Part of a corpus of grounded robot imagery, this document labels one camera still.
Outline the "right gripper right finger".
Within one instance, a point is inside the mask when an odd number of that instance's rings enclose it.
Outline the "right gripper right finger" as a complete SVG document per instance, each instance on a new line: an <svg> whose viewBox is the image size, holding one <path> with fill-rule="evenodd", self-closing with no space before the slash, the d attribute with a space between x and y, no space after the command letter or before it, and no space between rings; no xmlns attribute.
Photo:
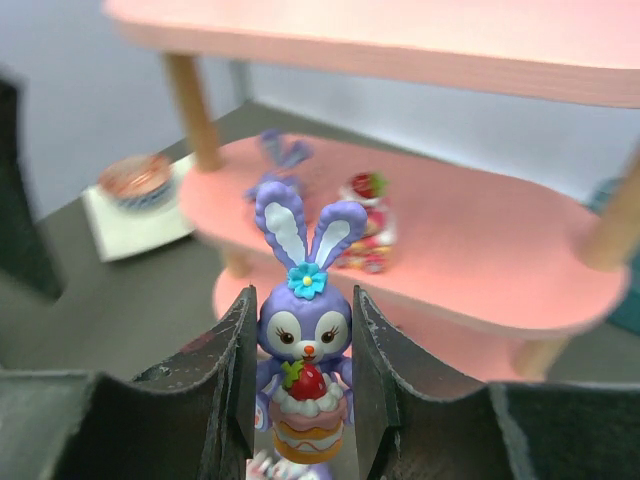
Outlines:
<svg viewBox="0 0 640 480"><path fill-rule="evenodd" d="M633 384L490 382L431 355L353 292L364 479L635 479Z"/></svg>

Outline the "purple bunny head toy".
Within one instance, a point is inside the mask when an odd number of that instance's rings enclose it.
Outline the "purple bunny head toy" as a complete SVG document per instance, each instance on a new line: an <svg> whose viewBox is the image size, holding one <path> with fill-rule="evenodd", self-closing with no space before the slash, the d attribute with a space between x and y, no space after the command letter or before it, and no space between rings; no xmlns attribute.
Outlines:
<svg viewBox="0 0 640 480"><path fill-rule="evenodd" d="M254 186L245 191L245 200L254 202L260 188L269 182L283 183L293 188L300 196L303 196L304 183L293 173L293 170L313 156L311 146L302 140L287 144L283 132L278 129L263 131L259 135L258 143L261 153L273 163L273 166L260 177Z"/></svg>

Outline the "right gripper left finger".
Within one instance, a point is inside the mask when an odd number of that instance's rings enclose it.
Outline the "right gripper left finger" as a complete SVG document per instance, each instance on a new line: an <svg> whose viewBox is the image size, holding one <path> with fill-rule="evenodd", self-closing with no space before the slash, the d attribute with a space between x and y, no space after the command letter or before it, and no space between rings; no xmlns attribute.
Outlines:
<svg viewBox="0 0 640 480"><path fill-rule="evenodd" d="M5 479L241 479L254 448L257 295L130 381L1 374Z"/></svg>

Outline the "purple long-ear bunny toy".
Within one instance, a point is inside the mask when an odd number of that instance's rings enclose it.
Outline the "purple long-ear bunny toy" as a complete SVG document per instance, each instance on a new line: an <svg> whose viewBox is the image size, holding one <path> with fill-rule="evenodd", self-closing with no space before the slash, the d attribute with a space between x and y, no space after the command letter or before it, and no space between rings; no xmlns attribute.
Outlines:
<svg viewBox="0 0 640 480"><path fill-rule="evenodd" d="M361 239L368 216L362 205L338 201L320 213L307 237L304 205L278 181L257 193L255 222L286 279L264 300L258 345L268 359L257 365L255 427L272 430L274 447L297 464L333 458L346 425L354 420L352 310L328 281L328 269Z"/></svg>

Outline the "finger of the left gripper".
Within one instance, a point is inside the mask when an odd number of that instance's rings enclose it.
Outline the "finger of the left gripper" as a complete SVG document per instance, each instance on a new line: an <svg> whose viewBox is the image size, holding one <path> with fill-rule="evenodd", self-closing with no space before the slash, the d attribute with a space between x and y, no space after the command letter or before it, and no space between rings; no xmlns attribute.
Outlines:
<svg viewBox="0 0 640 480"><path fill-rule="evenodd" d="M1 71L1 271L23 287L58 300L64 285L36 225L21 172L18 81Z"/></svg>

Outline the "red strawberry cake toy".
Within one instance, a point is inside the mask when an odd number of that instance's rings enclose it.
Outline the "red strawberry cake toy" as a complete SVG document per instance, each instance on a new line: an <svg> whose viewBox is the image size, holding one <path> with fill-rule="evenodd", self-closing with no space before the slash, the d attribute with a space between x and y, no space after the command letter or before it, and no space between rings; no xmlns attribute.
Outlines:
<svg viewBox="0 0 640 480"><path fill-rule="evenodd" d="M365 209L367 226L362 238L334 261L336 268L378 274L389 267L397 231L386 193L387 184L381 173L369 171L352 176L339 189L341 200L354 201Z"/></svg>

